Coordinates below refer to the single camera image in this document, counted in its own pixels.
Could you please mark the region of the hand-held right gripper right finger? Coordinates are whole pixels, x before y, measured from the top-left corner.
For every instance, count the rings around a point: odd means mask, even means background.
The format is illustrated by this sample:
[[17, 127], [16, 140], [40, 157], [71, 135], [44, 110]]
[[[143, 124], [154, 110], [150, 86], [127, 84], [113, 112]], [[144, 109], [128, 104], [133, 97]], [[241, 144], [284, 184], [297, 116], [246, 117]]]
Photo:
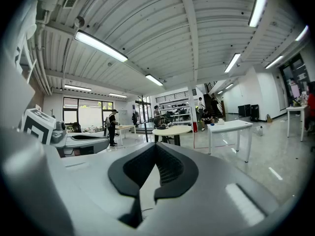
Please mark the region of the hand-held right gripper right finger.
[[194, 185], [177, 198], [159, 199], [139, 225], [151, 236], [230, 236], [279, 208], [272, 193], [232, 164], [185, 147], [167, 145], [198, 168]]

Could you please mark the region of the white support column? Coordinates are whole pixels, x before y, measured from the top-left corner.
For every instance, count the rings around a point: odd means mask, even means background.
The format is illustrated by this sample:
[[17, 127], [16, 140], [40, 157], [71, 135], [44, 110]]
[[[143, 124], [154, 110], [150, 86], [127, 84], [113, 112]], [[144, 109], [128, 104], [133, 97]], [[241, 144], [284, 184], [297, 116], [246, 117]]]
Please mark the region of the white support column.
[[188, 93], [189, 93], [189, 106], [190, 106], [190, 113], [191, 113], [191, 121], [197, 122], [196, 110], [195, 110], [195, 103], [193, 98], [192, 86], [190, 83], [187, 85]]

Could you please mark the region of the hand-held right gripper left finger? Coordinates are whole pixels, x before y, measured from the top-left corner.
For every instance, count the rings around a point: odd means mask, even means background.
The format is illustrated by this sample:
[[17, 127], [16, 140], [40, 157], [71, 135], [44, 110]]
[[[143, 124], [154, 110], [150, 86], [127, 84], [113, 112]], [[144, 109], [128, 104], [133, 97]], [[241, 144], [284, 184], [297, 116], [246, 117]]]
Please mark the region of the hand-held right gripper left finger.
[[75, 236], [157, 236], [144, 223], [140, 189], [155, 163], [155, 144], [62, 159], [63, 194]]

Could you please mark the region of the person's white shirt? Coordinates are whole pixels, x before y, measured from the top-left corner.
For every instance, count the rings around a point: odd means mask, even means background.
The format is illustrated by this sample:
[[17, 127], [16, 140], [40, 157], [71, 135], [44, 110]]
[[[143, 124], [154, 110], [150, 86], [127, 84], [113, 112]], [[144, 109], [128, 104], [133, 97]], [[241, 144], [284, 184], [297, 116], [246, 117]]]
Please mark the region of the person's white shirt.
[[36, 30], [38, 0], [22, 0], [0, 40], [0, 127], [18, 127], [35, 94], [18, 68], [23, 44]]

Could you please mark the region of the white storage shelving unit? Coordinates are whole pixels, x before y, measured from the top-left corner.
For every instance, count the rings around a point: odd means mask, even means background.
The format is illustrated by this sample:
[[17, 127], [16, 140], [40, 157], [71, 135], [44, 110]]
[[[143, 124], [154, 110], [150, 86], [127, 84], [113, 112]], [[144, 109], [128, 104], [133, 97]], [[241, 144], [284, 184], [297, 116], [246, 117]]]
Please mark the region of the white storage shelving unit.
[[174, 125], [192, 126], [191, 107], [188, 102], [160, 104], [158, 110]]

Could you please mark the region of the round beige table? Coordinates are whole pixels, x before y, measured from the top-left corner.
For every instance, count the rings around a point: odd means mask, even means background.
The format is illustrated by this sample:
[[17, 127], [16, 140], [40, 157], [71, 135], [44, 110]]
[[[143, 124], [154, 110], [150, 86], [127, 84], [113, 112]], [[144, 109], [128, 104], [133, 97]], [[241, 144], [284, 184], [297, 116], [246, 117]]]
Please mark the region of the round beige table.
[[192, 127], [189, 125], [174, 125], [171, 127], [168, 127], [166, 129], [154, 129], [152, 133], [154, 136], [162, 137], [163, 143], [168, 143], [168, 137], [173, 136], [174, 138], [174, 145], [180, 146], [180, 135], [186, 134], [192, 131]]

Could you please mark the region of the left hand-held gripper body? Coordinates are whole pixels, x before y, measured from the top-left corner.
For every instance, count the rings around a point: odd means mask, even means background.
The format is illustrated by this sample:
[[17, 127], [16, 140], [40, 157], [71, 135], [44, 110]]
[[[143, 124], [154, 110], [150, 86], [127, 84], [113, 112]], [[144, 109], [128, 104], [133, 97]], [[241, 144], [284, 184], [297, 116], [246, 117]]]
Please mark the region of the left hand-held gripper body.
[[63, 121], [56, 121], [54, 117], [36, 108], [26, 109], [21, 129], [25, 133], [36, 136], [44, 145], [54, 146], [60, 157], [72, 155], [72, 152], [69, 154], [65, 152], [67, 130]]

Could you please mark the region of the white ceiling pipe bundle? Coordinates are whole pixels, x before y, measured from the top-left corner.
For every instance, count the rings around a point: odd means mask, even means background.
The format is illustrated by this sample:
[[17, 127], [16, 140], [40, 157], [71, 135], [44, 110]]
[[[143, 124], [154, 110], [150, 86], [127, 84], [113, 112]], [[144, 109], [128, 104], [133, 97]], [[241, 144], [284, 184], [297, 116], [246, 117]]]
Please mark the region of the white ceiling pipe bundle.
[[28, 47], [31, 49], [31, 57], [35, 61], [35, 74], [39, 79], [39, 84], [42, 86], [43, 92], [51, 96], [52, 89], [48, 82], [42, 53], [42, 32], [46, 24], [43, 21], [36, 21], [36, 31], [33, 36], [28, 40]]

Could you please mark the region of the dark staircase with railing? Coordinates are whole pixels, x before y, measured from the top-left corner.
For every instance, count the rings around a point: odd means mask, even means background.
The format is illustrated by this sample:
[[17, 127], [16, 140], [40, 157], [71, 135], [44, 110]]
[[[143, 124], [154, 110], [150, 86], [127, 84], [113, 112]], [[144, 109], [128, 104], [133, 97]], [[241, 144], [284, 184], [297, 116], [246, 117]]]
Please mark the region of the dark staircase with railing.
[[[210, 91], [215, 87], [216, 84], [217, 81], [204, 84], [206, 90], [206, 94], [204, 94], [205, 106], [208, 110], [210, 110], [211, 114], [214, 114], [218, 118], [225, 118], [224, 102], [219, 100], [215, 94], [214, 97], [212, 97], [213, 94], [210, 94]], [[216, 101], [216, 110], [214, 110], [212, 106], [213, 98]]]

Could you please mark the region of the dark glass partition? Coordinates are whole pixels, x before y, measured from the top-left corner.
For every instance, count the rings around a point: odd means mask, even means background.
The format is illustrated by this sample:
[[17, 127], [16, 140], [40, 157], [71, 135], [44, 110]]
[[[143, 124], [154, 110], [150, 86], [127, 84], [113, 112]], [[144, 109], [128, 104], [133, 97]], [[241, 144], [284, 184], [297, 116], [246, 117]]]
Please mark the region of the dark glass partition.
[[300, 54], [297, 54], [280, 67], [283, 78], [288, 105], [293, 104], [293, 100], [300, 97], [303, 92], [307, 92], [307, 84], [310, 82], [306, 65]]

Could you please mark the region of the white rectangular table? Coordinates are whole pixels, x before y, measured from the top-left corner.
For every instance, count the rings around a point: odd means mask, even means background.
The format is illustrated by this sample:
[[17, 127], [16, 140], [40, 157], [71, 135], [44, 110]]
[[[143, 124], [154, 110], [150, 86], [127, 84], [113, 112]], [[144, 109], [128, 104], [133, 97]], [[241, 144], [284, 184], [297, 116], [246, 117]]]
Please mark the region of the white rectangular table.
[[304, 139], [304, 130], [305, 130], [305, 112], [306, 112], [306, 105], [302, 105], [300, 107], [290, 106], [286, 108], [287, 111], [287, 133], [286, 136], [289, 138], [290, 135], [290, 114], [291, 112], [300, 112], [300, 122], [301, 122], [301, 135], [300, 135], [300, 142], [303, 142]]
[[248, 131], [248, 144], [247, 144], [247, 155], [245, 159], [245, 163], [249, 162], [251, 147], [252, 147], [252, 123], [243, 121], [243, 120], [232, 120], [226, 121], [224, 124], [214, 124], [214, 125], [207, 125], [208, 129], [208, 154], [212, 154], [213, 150], [213, 135], [220, 134], [220, 133], [228, 133], [228, 132], [237, 132], [237, 143], [236, 143], [236, 152], [239, 152], [240, 149], [240, 132], [242, 130]]

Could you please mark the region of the white shelf rack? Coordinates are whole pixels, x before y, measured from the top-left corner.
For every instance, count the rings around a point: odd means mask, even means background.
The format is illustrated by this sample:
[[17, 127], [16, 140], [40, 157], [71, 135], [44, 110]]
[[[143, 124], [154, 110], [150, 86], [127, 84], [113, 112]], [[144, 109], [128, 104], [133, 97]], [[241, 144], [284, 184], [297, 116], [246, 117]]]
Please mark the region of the white shelf rack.
[[[24, 56], [26, 57], [27, 65], [20, 64], [22, 54], [24, 54]], [[26, 40], [26, 38], [24, 38], [22, 41], [22, 46], [17, 48], [17, 53], [15, 56], [15, 64], [16, 64], [16, 68], [20, 74], [23, 73], [23, 67], [28, 68], [28, 75], [26, 77], [27, 84], [30, 81], [30, 78], [31, 78], [33, 69], [35, 68], [36, 62], [37, 62], [37, 59], [34, 59], [31, 57], [31, 54], [30, 54], [30, 51], [28, 48], [27, 40]]]

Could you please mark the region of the black mezzanine railing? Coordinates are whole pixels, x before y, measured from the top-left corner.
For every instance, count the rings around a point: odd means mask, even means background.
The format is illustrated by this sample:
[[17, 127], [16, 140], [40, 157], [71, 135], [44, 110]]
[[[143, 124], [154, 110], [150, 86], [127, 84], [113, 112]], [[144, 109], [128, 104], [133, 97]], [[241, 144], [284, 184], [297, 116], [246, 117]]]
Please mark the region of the black mezzanine railing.
[[155, 98], [155, 102], [157, 104], [175, 103], [175, 102], [188, 101], [188, 100], [189, 100], [188, 91], [181, 91], [181, 92], [168, 94], [165, 96], [160, 96], [160, 97]]

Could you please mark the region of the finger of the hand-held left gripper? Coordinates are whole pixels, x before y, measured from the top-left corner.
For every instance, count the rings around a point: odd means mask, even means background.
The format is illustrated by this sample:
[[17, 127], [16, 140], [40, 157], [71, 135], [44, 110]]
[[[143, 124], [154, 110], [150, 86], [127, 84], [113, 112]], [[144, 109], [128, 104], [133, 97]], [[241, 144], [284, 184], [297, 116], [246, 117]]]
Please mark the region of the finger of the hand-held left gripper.
[[96, 154], [109, 146], [104, 137], [68, 137], [63, 148], [64, 154]]
[[104, 138], [102, 133], [71, 133], [71, 137], [74, 138], [86, 138], [86, 137], [93, 137], [93, 138]]

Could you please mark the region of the black framed glass door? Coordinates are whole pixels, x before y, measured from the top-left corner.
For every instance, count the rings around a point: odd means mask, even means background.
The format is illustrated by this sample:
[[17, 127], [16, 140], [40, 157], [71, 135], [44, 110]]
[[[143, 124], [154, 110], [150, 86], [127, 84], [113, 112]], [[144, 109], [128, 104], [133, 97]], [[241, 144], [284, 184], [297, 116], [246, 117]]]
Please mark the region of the black framed glass door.
[[138, 97], [135, 100], [135, 111], [137, 112], [137, 124], [144, 124], [152, 117], [150, 97]]

